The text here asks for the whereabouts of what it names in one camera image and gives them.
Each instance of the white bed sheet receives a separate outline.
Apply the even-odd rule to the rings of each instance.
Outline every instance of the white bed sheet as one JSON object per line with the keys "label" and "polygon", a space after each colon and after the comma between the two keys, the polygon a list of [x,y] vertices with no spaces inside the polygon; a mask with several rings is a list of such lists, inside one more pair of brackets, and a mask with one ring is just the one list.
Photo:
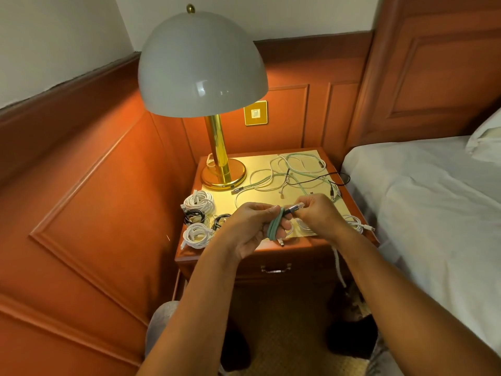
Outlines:
{"label": "white bed sheet", "polygon": [[501,166],[467,140],[361,146],[343,170],[385,258],[501,354]]}

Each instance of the drawer handle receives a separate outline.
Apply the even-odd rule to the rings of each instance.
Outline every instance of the drawer handle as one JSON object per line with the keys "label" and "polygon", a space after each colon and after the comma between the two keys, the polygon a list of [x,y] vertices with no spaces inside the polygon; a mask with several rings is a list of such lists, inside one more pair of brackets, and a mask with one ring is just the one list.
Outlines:
{"label": "drawer handle", "polygon": [[261,271],[264,273],[272,274],[272,273],[285,273],[288,270],[292,269],[292,264],[289,263],[287,264],[287,267],[285,269],[279,269],[279,270],[267,270],[266,265],[261,265]]}

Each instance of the lamp base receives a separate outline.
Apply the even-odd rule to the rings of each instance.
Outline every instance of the lamp base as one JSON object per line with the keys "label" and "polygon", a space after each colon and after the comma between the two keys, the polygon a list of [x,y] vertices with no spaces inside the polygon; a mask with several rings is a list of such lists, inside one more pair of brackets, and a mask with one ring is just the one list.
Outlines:
{"label": "lamp base", "polygon": [[223,182],[217,174],[216,167],[205,166],[200,175],[202,184],[213,190],[229,190],[241,184],[247,175],[246,167],[235,158],[228,158],[229,181]]}

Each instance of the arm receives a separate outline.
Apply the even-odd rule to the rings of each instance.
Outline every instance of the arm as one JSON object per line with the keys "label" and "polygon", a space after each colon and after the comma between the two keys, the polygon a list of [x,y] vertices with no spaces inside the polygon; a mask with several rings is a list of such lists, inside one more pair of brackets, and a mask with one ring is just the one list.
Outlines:
{"label": "arm", "polygon": [[[240,260],[265,237],[278,206],[243,204],[200,256],[179,306],[142,364],[138,376],[207,375],[219,368],[229,303]],[[278,237],[291,223],[282,219]]]}
{"label": "arm", "polygon": [[398,366],[406,375],[500,375],[501,359],[461,322],[386,262],[349,227],[329,198],[296,211],[341,253]]}

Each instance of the white pillow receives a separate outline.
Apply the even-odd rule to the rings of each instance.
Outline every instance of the white pillow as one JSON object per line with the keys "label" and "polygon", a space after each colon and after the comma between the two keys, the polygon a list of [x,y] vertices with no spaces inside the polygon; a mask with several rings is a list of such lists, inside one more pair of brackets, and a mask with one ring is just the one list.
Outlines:
{"label": "white pillow", "polygon": [[476,160],[501,164],[501,109],[473,132],[466,151]]}

